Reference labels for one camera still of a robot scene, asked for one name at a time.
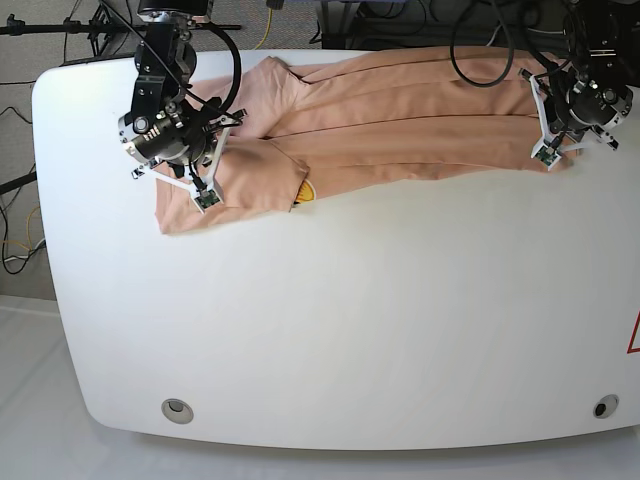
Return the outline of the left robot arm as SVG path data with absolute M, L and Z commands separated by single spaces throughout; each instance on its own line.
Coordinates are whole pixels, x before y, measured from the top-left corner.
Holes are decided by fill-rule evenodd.
M 548 169 L 571 151 L 604 144 L 619 147 L 612 131 L 632 110 L 639 86 L 639 3 L 637 1 L 564 1 L 563 63 L 545 57 L 528 36 L 525 15 L 532 1 L 519 6 L 518 28 L 529 53 L 544 67 L 520 75 L 531 87 L 541 137 L 531 156 Z

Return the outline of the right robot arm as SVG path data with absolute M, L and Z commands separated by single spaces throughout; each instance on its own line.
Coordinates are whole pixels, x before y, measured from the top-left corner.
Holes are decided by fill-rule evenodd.
M 137 79 L 131 107 L 118 123 L 119 140 L 139 162 L 135 179 L 145 174 L 183 189 L 200 211 L 222 202 L 216 171 L 233 128 L 245 111 L 230 110 L 240 89 L 239 50 L 212 23 L 210 1 L 143 1 L 138 16 L 147 30 L 134 57 Z M 197 66 L 192 32 L 202 27 L 228 47 L 233 63 L 226 97 L 204 100 L 190 83 Z

